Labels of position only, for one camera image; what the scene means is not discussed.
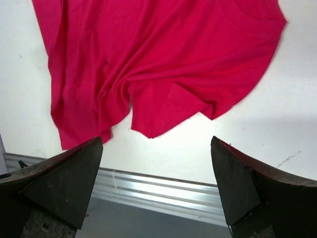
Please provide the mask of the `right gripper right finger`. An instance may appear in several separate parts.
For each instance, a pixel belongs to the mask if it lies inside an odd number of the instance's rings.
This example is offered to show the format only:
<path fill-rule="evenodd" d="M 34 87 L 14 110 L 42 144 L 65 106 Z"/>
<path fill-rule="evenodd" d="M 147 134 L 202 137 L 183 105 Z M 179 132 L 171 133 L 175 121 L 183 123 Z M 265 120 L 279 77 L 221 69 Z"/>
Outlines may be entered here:
<path fill-rule="evenodd" d="M 317 182 L 252 158 L 217 137 L 211 160 L 235 238 L 315 238 Z"/>

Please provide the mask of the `red t-shirt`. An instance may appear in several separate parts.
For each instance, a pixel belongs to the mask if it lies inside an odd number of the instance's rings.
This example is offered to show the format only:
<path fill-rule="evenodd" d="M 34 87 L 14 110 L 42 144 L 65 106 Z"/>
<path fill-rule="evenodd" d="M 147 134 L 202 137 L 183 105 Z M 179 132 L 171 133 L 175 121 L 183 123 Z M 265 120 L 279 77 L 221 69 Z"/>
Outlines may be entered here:
<path fill-rule="evenodd" d="M 276 0 L 35 0 L 48 55 L 51 116 L 64 150 L 132 113 L 158 137 L 215 119 L 267 70 L 287 23 Z"/>

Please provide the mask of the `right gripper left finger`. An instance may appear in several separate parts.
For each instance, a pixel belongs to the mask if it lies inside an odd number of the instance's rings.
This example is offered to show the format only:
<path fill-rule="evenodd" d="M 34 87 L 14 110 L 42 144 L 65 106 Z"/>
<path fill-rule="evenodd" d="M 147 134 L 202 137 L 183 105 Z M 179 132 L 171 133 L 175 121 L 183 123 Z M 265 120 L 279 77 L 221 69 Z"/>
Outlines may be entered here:
<path fill-rule="evenodd" d="M 82 228 L 103 153 L 95 137 L 0 177 L 2 238 L 73 238 Z"/>

